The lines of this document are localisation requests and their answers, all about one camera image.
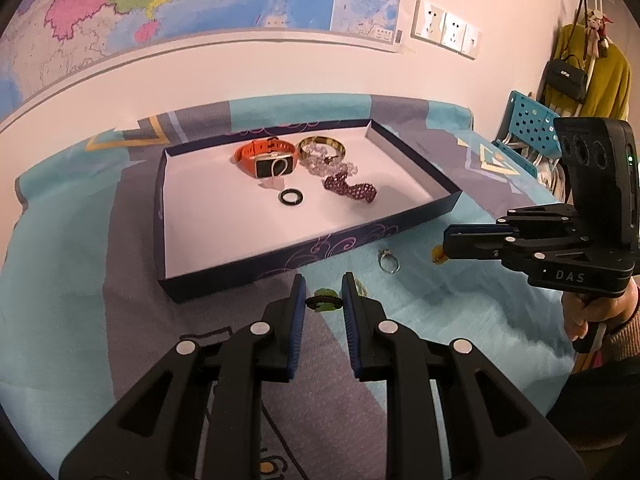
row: orange smartwatch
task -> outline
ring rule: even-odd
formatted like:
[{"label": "orange smartwatch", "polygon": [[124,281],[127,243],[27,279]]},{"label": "orange smartwatch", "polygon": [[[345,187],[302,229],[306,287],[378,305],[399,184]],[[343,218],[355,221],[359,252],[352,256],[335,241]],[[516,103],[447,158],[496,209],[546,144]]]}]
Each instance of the orange smartwatch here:
[{"label": "orange smartwatch", "polygon": [[254,178],[269,178],[291,173],[298,163],[295,145],[278,137],[252,140],[236,150],[234,160]]}]

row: watch face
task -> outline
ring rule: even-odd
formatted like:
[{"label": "watch face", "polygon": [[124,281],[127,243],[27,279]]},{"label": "watch face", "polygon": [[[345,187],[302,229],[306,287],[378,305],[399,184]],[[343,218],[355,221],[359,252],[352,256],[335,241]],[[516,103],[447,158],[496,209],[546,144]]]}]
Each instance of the watch face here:
[{"label": "watch face", "polygon": [[255,176],[257,178],[288,175],[292,171],[293,155],[280,155],[271,160],[264,158],[255,161]]}]

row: human hand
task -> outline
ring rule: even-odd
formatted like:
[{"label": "human hand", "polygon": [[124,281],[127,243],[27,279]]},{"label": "human hand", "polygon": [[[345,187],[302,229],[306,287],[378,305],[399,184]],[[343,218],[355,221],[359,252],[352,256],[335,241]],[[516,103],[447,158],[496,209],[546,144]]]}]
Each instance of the human hand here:
[{"label": "human hand", "polygon": [[588,305],[573,292],[562,294],[562,314],[564,331],[571,341],[587,335],[587,322],[606,322],[607,331],[627,322],[636,311],[638,286],[633,278],[629,280],[625,293],[619,298],[597,298]]}]

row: power outlet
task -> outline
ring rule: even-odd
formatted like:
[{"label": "power outlet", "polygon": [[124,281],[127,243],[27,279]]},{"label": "power outlet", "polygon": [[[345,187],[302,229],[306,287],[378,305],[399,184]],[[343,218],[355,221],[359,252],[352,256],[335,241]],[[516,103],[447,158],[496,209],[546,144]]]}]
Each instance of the power outlet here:
[{"label": "power outlet", "polygon": [[460,52],[462,50],[462,41],[465,37],[466,23],[459,17],[448,12],[444,17],[444,29],[442,31],[442,40],[440,44],[451,50]]},{"label": "power outlet", "polygon": [[465,30],[465,38],[462,40],[461,54],[470,57],[471,59],[478,58],[478,51],[480,50],[480,41],[482,40],[482,32],[473,25],[467,25]]},{"label": "power outlet", "polygon": [[445,12],[429,2],[417,0],[414,15],[414,38],[440,43]]}]

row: handbag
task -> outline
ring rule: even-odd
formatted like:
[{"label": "handbag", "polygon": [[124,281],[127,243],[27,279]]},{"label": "handbag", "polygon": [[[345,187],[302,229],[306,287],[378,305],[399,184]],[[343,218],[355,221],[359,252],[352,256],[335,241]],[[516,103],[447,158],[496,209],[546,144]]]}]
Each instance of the handbag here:
[{"label": "handbag", "polygon": [[[584,104],[587,99],[587,73],[584,71],[584,67],[587,59],[587,41],[584,40],[584,54],[582,60],[580,60],[575,54],[567,55],[569,51],[569,45],[571,39],[574,36],[575,25],[578,22],[578,16],[580,16],[580,10],[582,9],[582,3],[584,2],[584,28],[587,27],[587,0],[580,0],[578,4],[578,10],[575,13],[574,26],[571,29],[569,40],[566,42],[566,46],[562,51],[559,58],[552,59],[546,66],[545,84],[551,86],[555,90],[558,90],[561,94],[566,95],[570,99]],[[578,66],[574,66],[568,62],[569,59],[575,57],[578,60]]]}]

